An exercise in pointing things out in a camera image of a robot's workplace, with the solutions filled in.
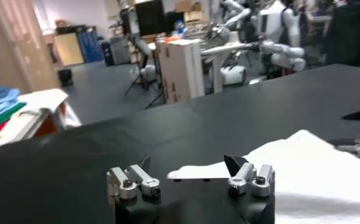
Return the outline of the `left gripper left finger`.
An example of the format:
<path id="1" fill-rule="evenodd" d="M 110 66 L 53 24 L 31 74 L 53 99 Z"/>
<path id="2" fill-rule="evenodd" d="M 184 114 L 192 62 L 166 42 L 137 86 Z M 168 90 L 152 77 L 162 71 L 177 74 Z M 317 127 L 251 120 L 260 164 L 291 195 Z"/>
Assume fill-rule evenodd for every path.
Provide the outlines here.
<path id="1" fill-rule="evenodd" d="M 139 189 L 142 196 L 159 198 L 161 186 L 159 179 L 149 175 L 150 156 L 145 157 L 141 164 L 134 164 L 122 170 L 112 167 L 107 171 L 109 196 L 118 196 L 122 200 L 136 198 Z"/>

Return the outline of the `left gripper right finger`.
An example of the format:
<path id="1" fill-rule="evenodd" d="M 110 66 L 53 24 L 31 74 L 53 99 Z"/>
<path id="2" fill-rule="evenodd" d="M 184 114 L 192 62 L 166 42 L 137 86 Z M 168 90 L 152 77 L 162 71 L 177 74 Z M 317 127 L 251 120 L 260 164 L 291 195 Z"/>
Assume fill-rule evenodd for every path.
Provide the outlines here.
<path id="1" fill-rule="evenodd" d="M 275 170 L 263 164 L 260 170 L 243 157 L 224 155 L 229 171 L 228 193 L 239 197 L 250 192 L 256 197 L 268 197 L 275 193 Z"/>

